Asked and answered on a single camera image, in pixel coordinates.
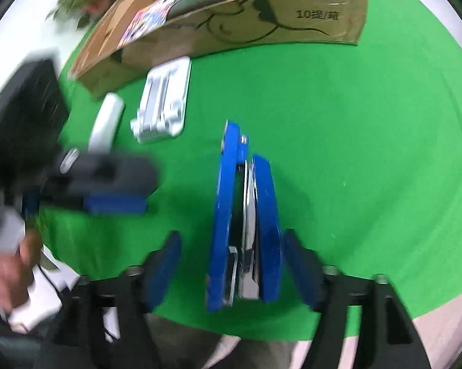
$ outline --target cardboard box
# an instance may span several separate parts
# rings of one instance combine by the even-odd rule
[[[70,70],[96,97],[188,55],[284,42],[357,44],[368,0],[227,0],[167,21],[118,48],[135,14],[155,0],[117,0]]]

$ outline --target human hand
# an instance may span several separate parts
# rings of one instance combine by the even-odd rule
[[[40,261],[41,246],[40,234],[27,230],[16,254],[0,254],[0,308],[5,312],[28,302],[28,287],[33,284],[33,267]]]

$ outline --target blue stapler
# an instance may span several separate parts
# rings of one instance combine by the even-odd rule
[[[207,308],[233,305],[234,298],[278,298],[281,229],[269,162],[247,160],[248,137],[227,122],[222,142]]]

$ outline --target green tablecloth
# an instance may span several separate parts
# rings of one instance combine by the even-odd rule
[[[100,101],[61,76],[67,145],[87,144]],[[172,229],[183,256],[158,314],[259,339],[308,339],[317,320],[284,271],[279,302],[208,314],[205,275],[224,123],[269,158],[283,228],[345,273],[386,273],[412,317],[462,292],[462,51],[418,0],[369,0],[359,46],[288,44],[193,61],[183,133],[139,145],[144,80],[122,88],[115,148],[164,168],[142,217],[42,213],[46,245],[79,273],[116,276]],[[350,320],[348,334],[356,332]]]

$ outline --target chinese character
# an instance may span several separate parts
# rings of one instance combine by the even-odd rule
[[[318,11],[311,11],[311,18],[313,19],[323,19],[323,11],[318,10]]]
[[[327,19],[334,19],[335,21],[338,21],[338,15],[339,15],[339,12],[337,11],[329,11],[326,13],[326,17]]]

